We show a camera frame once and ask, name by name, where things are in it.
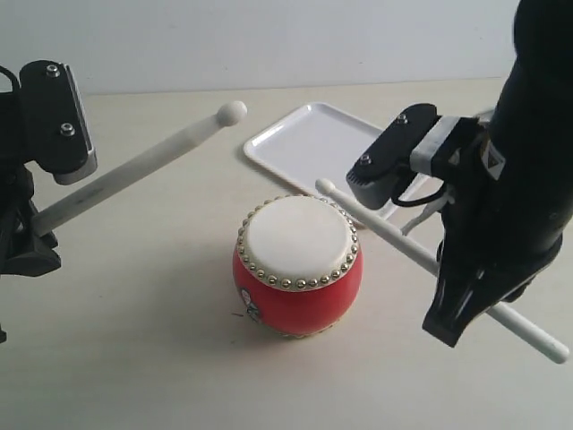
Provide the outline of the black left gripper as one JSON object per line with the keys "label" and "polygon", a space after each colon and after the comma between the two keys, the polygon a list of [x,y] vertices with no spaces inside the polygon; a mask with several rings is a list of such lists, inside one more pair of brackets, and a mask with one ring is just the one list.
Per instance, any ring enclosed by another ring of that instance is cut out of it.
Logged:
{"label": "black left gripper", "polygon": [[10,89],[1,92],[1,274],[39,277],[61,267],[52,232],[39,236],[31,226],[36,214],[28,103],[14,73],[1,67]]}

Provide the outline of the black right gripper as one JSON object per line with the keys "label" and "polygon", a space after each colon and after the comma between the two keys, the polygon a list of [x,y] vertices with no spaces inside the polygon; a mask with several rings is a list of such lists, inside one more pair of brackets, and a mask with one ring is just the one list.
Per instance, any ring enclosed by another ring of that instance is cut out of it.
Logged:
{"label": "black right gripper", "polygon": [[491,126],[442,215],[440,271],[423,329],[454,348],[478,316],[519,297],[556,257],[572,217],[568,127]]}

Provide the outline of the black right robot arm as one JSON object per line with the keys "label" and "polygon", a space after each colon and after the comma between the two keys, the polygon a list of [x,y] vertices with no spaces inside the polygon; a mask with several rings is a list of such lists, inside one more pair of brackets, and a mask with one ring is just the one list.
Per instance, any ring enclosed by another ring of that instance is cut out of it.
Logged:
{"label": "black right robot arm", "polygon": [[572,218],[572,4],[522,1],[516,59],[492,119],[460,152],[441,213],[440,271],[423,328],[455,346],[555,259]]}

